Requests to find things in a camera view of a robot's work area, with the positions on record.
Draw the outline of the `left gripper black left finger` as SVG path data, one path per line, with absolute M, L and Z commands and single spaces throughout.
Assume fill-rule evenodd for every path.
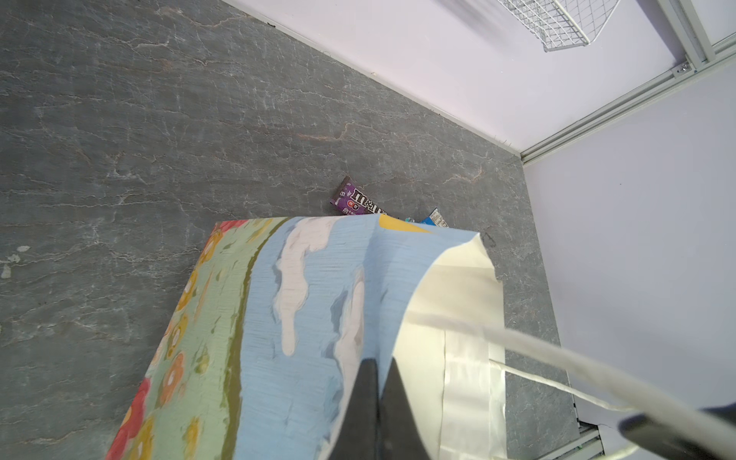
M 344 419 L 330 460 L 378 458 L 379 382 L 373 358 L 360 363 Z

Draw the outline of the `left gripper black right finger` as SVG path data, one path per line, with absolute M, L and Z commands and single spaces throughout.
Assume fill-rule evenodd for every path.
M 429 460 L 402 381 L 398 363 L 393 358 L 379 400 L 381 459 Z

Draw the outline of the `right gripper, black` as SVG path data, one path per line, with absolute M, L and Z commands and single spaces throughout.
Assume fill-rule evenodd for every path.
M 663 459 L 733 459 L 735 404 L 693 409 L 680 402 L 635 402 L 640 412 L 618 424 L 621 435 Z

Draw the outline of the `paper bag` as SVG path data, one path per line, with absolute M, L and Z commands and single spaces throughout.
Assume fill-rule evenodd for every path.
M 257 218 L 213 230 L 110 459 L 329 459 L 360 363 L 393 358 L 429 459 L 502 459 L 507 351 L 617 398 L 659 389 L 504 325 L 477 233 L 385 215 Z

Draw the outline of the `purple M&M's packet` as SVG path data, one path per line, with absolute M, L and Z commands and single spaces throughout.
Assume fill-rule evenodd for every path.
M 360 191 L 350 176 L 345 176 L 343 182 L 333 194 L 330 203 L 339 212 L 348 216 L 362 216 L 370 214 L 384 214 L 383 209 L 371 201 L 364 192 Z

